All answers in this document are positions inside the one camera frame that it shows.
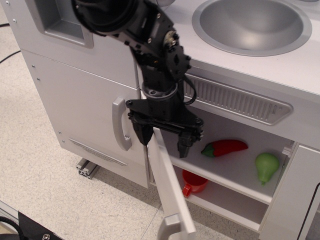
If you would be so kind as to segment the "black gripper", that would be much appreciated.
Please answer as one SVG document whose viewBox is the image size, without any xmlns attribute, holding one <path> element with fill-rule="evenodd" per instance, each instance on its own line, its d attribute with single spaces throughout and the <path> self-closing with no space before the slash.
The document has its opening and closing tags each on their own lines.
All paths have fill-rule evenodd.
<svg viewBox="0 0 320 240">
<path fill-rule="evenodd" d="M 184 102 L 183 86 L 176 83 L 167 92 L 144 87 L 145 99 L 125 102 L 129 119 L 139 141 L 147 146 L 153 136 L 153 128 L 159 128 L 178 136 L 180 158 L 186 158 L 193 143 L 203 136 L 203 120 L 189 111 Z"/>
</svg>

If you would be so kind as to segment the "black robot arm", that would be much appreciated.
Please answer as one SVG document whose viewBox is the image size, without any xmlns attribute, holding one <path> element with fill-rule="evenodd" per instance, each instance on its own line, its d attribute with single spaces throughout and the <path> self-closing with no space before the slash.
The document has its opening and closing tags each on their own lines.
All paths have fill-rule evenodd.
<svg viewBox="0 0 320 240">
<path fill-rule="evenodd" d="M 178 135 L 179 156 L 202 138 L 202 119 L 187 109 L 184 86 L 191 58 L 179 43 L 173 22 L 149 0 L 74 0 L 78 21 L 91 33 L 129 47 L 139 66 L 145 99 L 126 101 L 129 119 L 143 145 L 159 128 Z"/>
</svg>

